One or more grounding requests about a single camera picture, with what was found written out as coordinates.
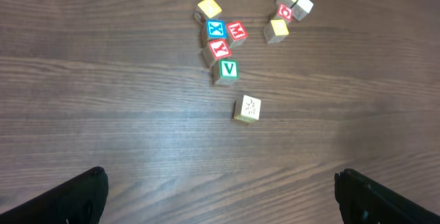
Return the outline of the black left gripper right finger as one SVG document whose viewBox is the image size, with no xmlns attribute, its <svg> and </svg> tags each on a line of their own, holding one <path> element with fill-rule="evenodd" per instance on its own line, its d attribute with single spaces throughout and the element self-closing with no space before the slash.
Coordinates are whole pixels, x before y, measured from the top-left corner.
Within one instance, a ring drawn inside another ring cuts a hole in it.
<svg viewBox="0 0 440 224">
<path fill-rule="evenodd" d="M 439 215 L 358 171 L 336 173 L 335 199 L 344 224 L 437 224 Z"/>
</svg>

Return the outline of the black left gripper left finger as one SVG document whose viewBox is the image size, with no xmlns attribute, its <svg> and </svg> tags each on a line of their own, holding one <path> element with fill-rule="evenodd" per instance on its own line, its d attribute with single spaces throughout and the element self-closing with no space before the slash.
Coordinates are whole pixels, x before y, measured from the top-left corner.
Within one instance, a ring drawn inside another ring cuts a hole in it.
<svg viewBox="0 0 440 224">
<path fill-rule="evenodd" d="M 109 193 L 108 176 L 96 166 L 1 214 L 2 223 L 98 223 Z"/>
</svg>

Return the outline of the sun picture wooden block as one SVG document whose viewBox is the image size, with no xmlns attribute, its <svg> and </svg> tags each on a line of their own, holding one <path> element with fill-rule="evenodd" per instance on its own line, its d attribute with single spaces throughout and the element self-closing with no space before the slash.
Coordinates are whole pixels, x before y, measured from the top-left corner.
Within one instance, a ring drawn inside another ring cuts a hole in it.
<svg viewBox="0 0 440 224">
<path fill-rule="evenodd" d="M 253 123 L 259 120 L 261 100 L 243 95 L 235 104 L 233 118 L 242 122 Z"/>
</svg>

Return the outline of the green V wooden block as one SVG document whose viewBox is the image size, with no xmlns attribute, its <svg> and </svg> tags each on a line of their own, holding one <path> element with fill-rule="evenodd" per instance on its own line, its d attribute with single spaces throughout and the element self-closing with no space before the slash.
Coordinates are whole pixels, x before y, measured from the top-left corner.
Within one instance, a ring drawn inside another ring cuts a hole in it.
<svg viewBox="0 0 440 224">
<path fill-rule="evenodd" d="M 212 67 L 215 85 L 233 85 L 239 79 L 239 64 L 235 60 L 220 59 Z"/>
</svg>

